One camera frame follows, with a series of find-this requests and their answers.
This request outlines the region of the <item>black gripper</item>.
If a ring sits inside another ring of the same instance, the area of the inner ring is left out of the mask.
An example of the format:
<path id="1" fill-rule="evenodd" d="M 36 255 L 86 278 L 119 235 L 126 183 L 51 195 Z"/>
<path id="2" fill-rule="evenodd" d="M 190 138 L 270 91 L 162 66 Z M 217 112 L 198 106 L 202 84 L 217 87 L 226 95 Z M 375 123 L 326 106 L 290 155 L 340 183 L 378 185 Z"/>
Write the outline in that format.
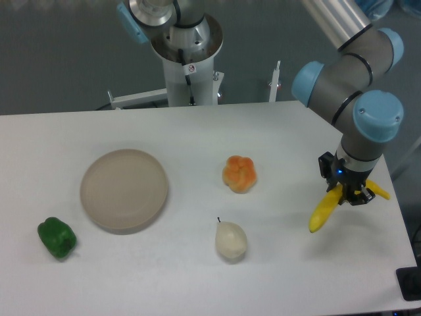
<path id="1" fill-rule="evenodd" d="M 376 194 L 366 188 L 366 180 L 372 170 L 354 171 L 345 166 L 344 158 L 338 159 L 336 155 L 325 152 L 318 158 L 320 174 L 326 179 L 328 189 L 326 193 L 326 201 L 328 205 L 337 205 L 343 193 L 346 201 L 352 206 L 365 205 L 371 202 Z"/>

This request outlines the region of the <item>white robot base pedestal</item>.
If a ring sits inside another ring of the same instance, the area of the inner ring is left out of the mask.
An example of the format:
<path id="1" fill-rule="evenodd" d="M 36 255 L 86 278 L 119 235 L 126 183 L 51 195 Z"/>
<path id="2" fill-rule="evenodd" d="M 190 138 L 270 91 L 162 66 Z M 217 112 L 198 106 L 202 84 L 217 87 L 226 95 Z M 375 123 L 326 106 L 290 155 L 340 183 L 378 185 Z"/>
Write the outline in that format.
<path id="1" fill-rule="evenodd" d="M 223 75 L 214 69 L 214 58 L 223 44 L 221 26 L 205 14 L 192 28 L 170 27 L 151 40 L 161 58 L 170 107 L 216 105 Z"/>

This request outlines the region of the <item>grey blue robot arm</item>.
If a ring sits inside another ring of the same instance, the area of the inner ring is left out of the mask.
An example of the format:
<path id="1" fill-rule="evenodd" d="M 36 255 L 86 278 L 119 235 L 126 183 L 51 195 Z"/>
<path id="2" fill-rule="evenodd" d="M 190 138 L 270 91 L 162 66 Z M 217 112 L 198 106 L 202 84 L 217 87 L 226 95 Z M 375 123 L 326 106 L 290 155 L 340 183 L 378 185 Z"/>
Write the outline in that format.
<path id="1" fill-rule="evenodd" d="M 339 190 L 340 203 L 366 204 L 379 194 L 368 176 L 403 119 L 393 94 L 369 86 L 399 62 L 403 42 L 393 30 L 375 29 L 354 1 L 303 6 L 341 56 L 328 66 L 306 64 L 291 92 L 343 135 L 336 152 L 318 160 L 328 190 Z M 213 59 L 223 35 L 202 1 L 123 1 L 116 11 L 127 33 L 161 58 L 169 106 L 217 104 Z"/>

